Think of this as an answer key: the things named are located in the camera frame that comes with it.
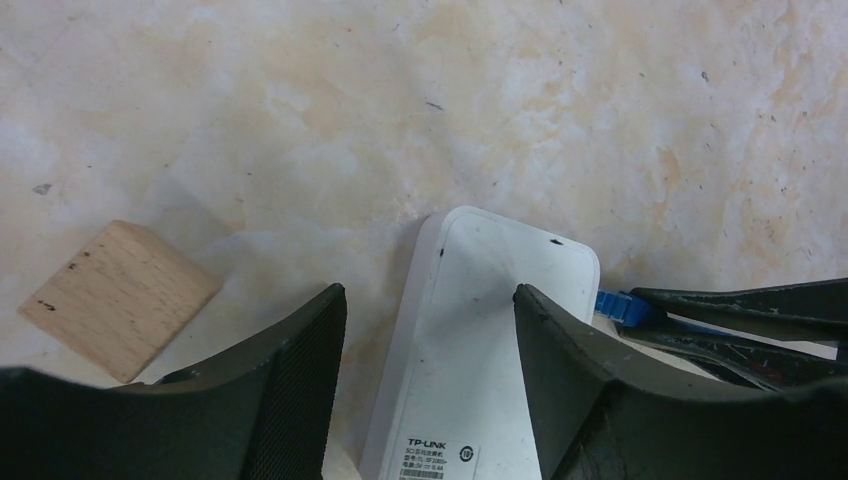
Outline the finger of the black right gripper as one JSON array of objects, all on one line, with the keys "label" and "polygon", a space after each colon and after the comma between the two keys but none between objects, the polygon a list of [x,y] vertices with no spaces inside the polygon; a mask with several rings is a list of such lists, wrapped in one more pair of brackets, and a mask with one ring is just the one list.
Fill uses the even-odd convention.
[{"label": "finger of the black right gripper", "polygon": [[729,292],[638,287],[631,294],[670,314],[776,340],[847,340],[845,278]]},{"label": "finger of the black right gripper", "polygon": [[686,360],[739,386],[779,391],[847,378],[835,341],[778,340],[699,322],[616,325],[625,339]]}]

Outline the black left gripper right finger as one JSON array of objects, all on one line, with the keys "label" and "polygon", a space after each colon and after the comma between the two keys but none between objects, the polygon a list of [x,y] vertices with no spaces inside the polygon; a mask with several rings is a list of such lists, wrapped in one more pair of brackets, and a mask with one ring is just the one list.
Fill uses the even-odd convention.
[{"label": "black left gripper right finger", "polygon": [[537,288],[514,297],[545,479],[843,479],[847,382],[767,392],[708,379],[574,318]]}]

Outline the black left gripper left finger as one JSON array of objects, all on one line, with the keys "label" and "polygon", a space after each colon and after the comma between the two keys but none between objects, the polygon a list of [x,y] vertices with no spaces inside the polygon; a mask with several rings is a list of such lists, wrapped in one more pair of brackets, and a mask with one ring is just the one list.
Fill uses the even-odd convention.
[{"label": "black left gripper left finger", "polygon": [[152,384],[1,372],[5,479],[318,479],[345,338],[333,284],[250,338]]}]

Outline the long white network switch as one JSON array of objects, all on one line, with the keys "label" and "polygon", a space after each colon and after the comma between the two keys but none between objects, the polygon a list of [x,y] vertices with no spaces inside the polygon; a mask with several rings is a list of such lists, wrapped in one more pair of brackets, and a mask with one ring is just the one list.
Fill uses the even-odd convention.
[{"label": "long white network switch", "polygon": [[537,287],[590,323],[588,246],[462,206],[429,216],[413,251],[359,462],[364,479],[536,479],[513,296]]}]

